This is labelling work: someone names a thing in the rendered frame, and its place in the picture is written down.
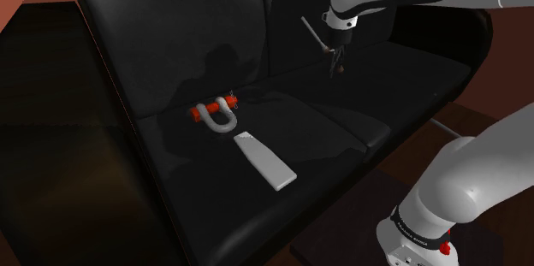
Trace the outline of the black leather sofa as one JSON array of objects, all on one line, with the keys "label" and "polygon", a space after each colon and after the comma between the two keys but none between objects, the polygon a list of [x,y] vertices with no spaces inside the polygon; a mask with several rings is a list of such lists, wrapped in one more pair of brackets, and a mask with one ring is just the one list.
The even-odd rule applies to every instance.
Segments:
[{"label": "black leather sofa", "polygon": [[[487,56],[481,9],[388,8],[359,18],[343,72],[322,38],[329,0],[78,0],[191,266],[261,266],[293,227],[455,100]],[[189,110],[233,94],[237,126]],[[234,136],[297,179],[275,191]]]}]

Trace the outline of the white flat wedge-shaped remote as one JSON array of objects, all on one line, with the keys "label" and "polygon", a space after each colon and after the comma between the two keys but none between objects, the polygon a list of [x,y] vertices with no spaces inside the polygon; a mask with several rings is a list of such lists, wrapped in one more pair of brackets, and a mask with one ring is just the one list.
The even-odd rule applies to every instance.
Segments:
[{"label": "white flat wedge-shaped remote", "polygon": [[297,174],[280,157],[249,132],[237,134],[234,142],[275,191],[297,179]]}]

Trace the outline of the grey shackle with red pin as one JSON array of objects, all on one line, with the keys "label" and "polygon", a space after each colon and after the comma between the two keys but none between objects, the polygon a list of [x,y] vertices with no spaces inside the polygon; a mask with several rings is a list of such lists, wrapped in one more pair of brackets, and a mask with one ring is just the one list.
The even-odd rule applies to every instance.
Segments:
[{"label": "grey shackle with red pin", "polygon": [[[195,122],[203,122],[215,133],[228,133],[237,126],[237,117],[232,111],[237,103],[238,99],[233,94],[226,97],[217,97],[213,103],[198,103],[189,110],[189,115]],[[216,123],[211,117],[214,113],[222,113],[228,121],[224,124]]]}]

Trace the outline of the thin grey stick brown tip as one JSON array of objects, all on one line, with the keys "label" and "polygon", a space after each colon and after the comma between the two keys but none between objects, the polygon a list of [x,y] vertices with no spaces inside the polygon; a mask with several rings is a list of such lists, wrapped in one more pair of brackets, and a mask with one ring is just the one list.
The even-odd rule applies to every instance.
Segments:
[{"label": "thin grey stick brown tip", "polygon": [[307,21],[307,19],[304,16],[301,16],[300,19],[303,22],[303,24],[306,26],[307,30],[310,32],[312,37],[314,37],[314,39],[317,41],[317,43],[321,47],[321,50],[323,51],[323,53],[329,54],[329,53],[332,53],[332,52],[335,51],[334,49],[331,49],[328,45],[326,45],[322,41],[322,39],[320,39],[318,34],[315,32],[315,30],[312,28],[312,26],[310,25],[310,23]]}]

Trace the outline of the thin grey rod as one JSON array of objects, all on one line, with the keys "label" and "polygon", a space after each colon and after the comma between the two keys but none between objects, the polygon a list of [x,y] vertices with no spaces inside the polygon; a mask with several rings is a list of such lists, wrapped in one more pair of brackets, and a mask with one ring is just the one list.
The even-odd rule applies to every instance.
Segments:
[{"label": "thin grey rod", "polygon": [[440,123],[439,121],[437,121],[436,119],[434,118],[431,118],[430,119],[430,122],[433,123],[434,125],[436,125],[437,127],[441,128],[441,130],[447,132],[448,134],[454,136],[455,138],[461,138],[462,136],[458,133],[456,133],[453,129],[447,127],[446,125]]}]

